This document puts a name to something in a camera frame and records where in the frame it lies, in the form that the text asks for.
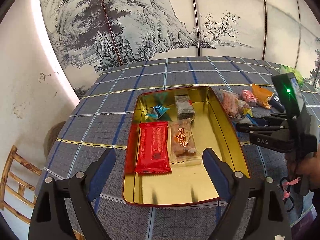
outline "tin tray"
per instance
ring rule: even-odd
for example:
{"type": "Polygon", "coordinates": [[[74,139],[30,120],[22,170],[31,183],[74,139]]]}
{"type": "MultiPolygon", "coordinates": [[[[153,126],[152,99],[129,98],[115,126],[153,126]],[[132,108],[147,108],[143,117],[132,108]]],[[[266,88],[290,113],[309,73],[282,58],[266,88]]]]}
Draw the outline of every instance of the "tin tray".
{"type": "MultiPolygon", "coordinates": [[[[133,205],[183,206],[218,200],[219,195],[207,174],[202,161],[198,165],[171,165],[172,173],[137,174],[134,168],[140,141],[139,124],[154,122],[145,114],[161,103],[170,108],[161,121],[177,120],[174,96],[190,96],[195,110],[192,135],[201,153],[212,148],[220,160],[228,163],[233,171],[249,172],[235,130],[223,110],[219,99],[210,87],[198,86],[161,90],[138,96],[129,132],[124,168],[123,199],[133,205]]],[[[171,154],[170,129],[168,131],[168,154],[171,154]]]]}

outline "wooden chair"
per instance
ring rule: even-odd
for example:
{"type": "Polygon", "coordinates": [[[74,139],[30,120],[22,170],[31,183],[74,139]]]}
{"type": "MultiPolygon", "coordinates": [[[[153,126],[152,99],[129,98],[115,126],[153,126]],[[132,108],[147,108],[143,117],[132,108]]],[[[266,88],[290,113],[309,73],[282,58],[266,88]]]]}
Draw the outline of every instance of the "wooden chair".
{"type": "MultiPolygon", "coordinates": [[[[17,218],[19,218],[22,221],[30,224],[30,219],[29,218],[27,218],[26,216],[22,215],[20,212],[16,211],[13,207],[11,207],[7,202],[4,201],[4,192],[5,192],[5,190],[7,190],[7,192],[9,192],[10,194],[14,195],[16,198],[18,198],[19,200],[21,200],[23,203],[27,204],[31,208],[35,207],[36,197],[34,198],[33,202],[31,202],[31,201],[29,201],[28,199],[26,199],[23,196],[24,195],[24,190],[26,188],[34,191],[35,187],[30,185],[29,183],[25,182],[24,180],[18,178],[15,174],[13,174],[10,171],[10,168],[11,168],[13,160],[15,160],[18,163],[20,163],[21,165],[23,165],[25,168],[27,168],[28,170],[32,171],[33,173],[35,173],[35,174],[37,174],[39,176],[41,175],[41,170],[39,168],[37,168],[36,166],[32,165],[30,162],[26,161],[19,154],[17,154],[17,150],[18,150],[17,147],[15,147],[13,145],[11,150],[10,150],[8,159],[7,159],[7,161],[6,161],[5,165],[4,165],[4,170],[3,170],[3,173],[2,173],[1,183],[0,183],[0,208],[2,210],[4,208],[6,208],[12,214],[14,214],[17,218]],[[14,191],[11,187],[9,187],[7,185],[8,176],[10,176],[16,182],[19,183],[18,192],[14,191]]],[[[78,233],[75,230],[73,230],[73,231],[75,233],[76,239],[85,240],[83,235],[81,235],[80,233],[78,233]]]]}

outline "dark sleeve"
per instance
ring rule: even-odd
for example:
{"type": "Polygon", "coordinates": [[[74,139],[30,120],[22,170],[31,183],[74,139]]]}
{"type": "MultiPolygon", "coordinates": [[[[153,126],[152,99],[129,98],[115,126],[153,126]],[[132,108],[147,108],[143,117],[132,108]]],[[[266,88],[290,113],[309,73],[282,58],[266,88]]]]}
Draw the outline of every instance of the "dark sleeve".
{"type": "Polygon", "coordinates": [[[316,240],[319,239],[320,236],[320,188],[313,190],[313,192],[312,204],[318,215],[301,240],[316,240]]]}

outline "metal screw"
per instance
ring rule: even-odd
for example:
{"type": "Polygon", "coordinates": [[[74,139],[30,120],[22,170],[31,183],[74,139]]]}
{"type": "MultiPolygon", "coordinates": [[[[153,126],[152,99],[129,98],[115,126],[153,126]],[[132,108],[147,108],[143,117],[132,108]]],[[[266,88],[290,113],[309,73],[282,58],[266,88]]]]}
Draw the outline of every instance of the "metal screw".
{"type": "Polygon", "coordinates": [[[76,178],[81,179],[84,176],[82,171],[76,173],[76,178]]]}
{"type": "Polygon", "coordinates": [[[44,180],[46,183],[50,183],[51,181],[52,181],[52,177],[47,177],[47,178],[45,178],[45,180],[44,180]]]}
{"type": "Polygon", "coordinates": [[[273,183],[273,179],[271,177],[266,177],[266,181],[269,183],[273,183]]]}
{"type": "Polygon", "coordinates": [[[243,173],[242,173],[241,171],[236,171],[236,172],[235,172],[235,176],[236,176],[237,178],[242,178],[242,177],[243,177],[243,173]]]}

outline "black cord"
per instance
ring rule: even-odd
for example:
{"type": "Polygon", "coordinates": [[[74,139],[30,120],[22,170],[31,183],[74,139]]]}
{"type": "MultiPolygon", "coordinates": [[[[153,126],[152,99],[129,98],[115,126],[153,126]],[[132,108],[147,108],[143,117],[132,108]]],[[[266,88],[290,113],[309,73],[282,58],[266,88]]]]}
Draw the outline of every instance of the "black cord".
{"type": "MultiPolygon", "coordinates": [[[[284,191],[283,186],[282,186],[282,183],[283,183],[284,180],[286,180],[287,182],[290,182],[290,180],[289,180],[288,177],[283,177],[283,178],[280,180],[280,187],[281,187],[282,191],[284,191]]],[[[291,190],[291,185],[288,185],[288,187],[287,187],[287,189],[286,189],[286,192],[290,192],[290,190],[291,190]]],[[[294,199],[293,199],[293,197],[292,197],[291,195],[289,195],[288,198],[285,198],[285,199],[284,199],[284,204],[287,203],[287,200],[288,200],[288,199],[291,200],[291,202],[292,202],[292,207],[287,210],[287,213],[289,213],[290,211],[292,211],[293,208],[294,208],[294,199]]]]}

